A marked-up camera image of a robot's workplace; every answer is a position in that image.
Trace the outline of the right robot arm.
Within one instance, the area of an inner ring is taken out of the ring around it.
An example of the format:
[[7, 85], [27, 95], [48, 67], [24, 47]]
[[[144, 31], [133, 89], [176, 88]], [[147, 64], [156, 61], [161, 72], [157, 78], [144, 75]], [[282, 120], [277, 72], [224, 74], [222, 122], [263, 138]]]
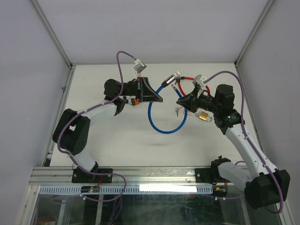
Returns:
[[227, 179], [244, 192], [253, 209], [279, 204], [275, 214], [283, 211], [290, 183], [286, 170], [279, 170], [251, 141], [243, 119], [243, 112], [234, 109], [233, 87], [220, 84], [214, 96], [199, 94], [199, 88], [177, 100], [177, 104], [195, 113], [198, 109], [211, 112], [214, 123], [239, 152], [247, 170], [234, 165], [227, 158], [211, 162], [210, 177], [214, 181]]

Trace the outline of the red cable lock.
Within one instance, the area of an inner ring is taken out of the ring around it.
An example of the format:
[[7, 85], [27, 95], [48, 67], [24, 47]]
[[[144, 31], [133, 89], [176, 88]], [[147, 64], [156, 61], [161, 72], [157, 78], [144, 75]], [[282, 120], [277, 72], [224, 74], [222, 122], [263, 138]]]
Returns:
[[192, 81], [194, 78], [195, 77], [181, 76], [176, 80], [175, 84], [182, 96], [186, 96], [190, 91], [192, 91]]

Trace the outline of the blue cable lock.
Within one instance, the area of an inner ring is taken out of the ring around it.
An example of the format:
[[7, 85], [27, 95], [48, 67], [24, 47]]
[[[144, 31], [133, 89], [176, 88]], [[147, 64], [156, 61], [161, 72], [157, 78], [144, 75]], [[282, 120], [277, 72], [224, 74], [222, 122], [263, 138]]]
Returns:
[[[164, 80], [162, 82], [162, 84], [160, 85], [160, 87], [155, 91], [157, 94], [159, 94], [159, 92], [167, 87], [168, 85], [170, 85], [173, 81], [175, 81], [175, 78], [174, 78], [174, 75], [170, 75], [166, 80]], [[151, 112], [152, 112], [152, 105], [153, 103], [150, 102], [149, 105], [148, 105], [148, 111], [147, 111], [147, 115], [148, 115], [148, 120], [149, 120], [149, 123], [150, 125], [153, 127], [154, 130], [156, 130], [157, 132], [161, 133], [161, 134], [173, 134], [177, 131], [179, 131], [183, 126], [184, 124], [186, 123], [186, 120], [187, 120], [187, 109], [184, 110], [184, 117], [183, 117], [183, 120], [182, 122], [175, 128], [175, 129], [172, 129], [172, 130], [162, 130], [160, 128], [158, 128], [153, 119], [152, 119], [152, 115], [151, 115]], [[165, 125], [167, 125], [167, 122], [170, 122], [170, 117], [171, 115], [168, 114], [168, 115], [165, 115], [165, 116], [162, 116], [162, 118], [160, 119]]]

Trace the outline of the orange black padlock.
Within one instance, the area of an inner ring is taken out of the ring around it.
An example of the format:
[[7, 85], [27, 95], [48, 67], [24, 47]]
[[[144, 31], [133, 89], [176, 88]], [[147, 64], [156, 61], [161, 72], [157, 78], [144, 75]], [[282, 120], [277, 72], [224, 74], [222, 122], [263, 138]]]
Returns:
[[135, 106], [135, 105], [138, 105], [140, 102], [136, 99], [136, 98], [131, 98], [129, 100], [129, 103], [132, 105], [132, 106]]

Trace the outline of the small padlock keys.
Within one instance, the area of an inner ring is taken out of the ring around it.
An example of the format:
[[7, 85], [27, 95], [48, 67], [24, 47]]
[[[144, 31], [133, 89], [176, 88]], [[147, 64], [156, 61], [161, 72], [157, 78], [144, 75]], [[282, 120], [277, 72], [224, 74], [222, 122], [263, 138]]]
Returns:
[[176, 107], [176, 108], [175, 108], [175, 113], [176, 113], [176, 116], [177, 116], [177, 117], [179, 116], [179, 112], [180, 112], [181, 109], [182, 109], [182, 106], [181, 106], [181, 107]]

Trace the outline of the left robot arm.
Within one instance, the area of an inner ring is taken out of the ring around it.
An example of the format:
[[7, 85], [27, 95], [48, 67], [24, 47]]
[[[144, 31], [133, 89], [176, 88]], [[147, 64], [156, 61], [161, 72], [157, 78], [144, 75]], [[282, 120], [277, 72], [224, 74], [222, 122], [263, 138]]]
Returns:
[[109, 79], [104, 84], [104, 100], [81, 112], [66, 109], [55, 128], [52, 140], [66, 150], [77, 166], [83, 169], [82, 177], [88, 182], [98, 178], [98, 164], [85, 149], [89, 129], [102, 119], [113, 117], [122, 112], [127, 103], [122, 97], [135, 97], [139, 102], [163, 102], [150, 86], [147, 77], [139, 77], [126, 83]]

